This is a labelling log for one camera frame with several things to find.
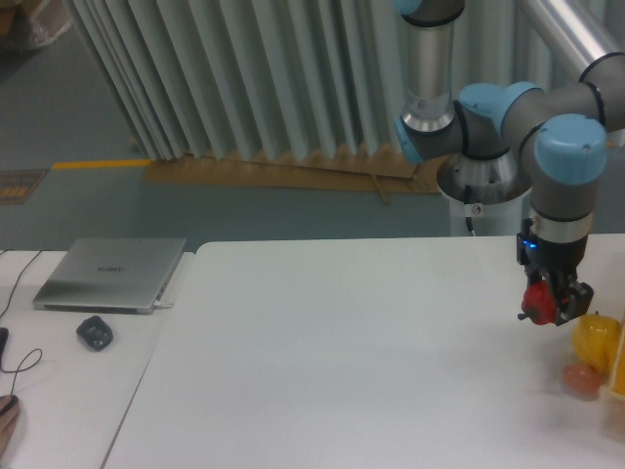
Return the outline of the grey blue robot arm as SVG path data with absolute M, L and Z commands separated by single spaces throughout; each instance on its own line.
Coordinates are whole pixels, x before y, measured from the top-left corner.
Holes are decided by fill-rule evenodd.
M 577 1 L 523 1 L 521 10 L 572 78 L 545 91 L 530 82 L 472 84 L 450 96 L 453 24 L 461 1 L 398 1 L 409 27 L 406 104 L 395 123 L 406 159 L 456 153 L 477 162 L 516 160 L 531 195 L 517 236 L 527 278 L 521 320 L 562 325 L 594 295 L 578 279 L 592 227 L 608 136 L 624 127 L 624 53 Z

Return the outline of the person hand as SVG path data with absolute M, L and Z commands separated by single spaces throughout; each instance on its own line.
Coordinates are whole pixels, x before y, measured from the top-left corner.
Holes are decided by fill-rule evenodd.
M 0 454 L 3 454 L 15 431 L 21 413 L 20 400 L 15 395 L 1 397 Z

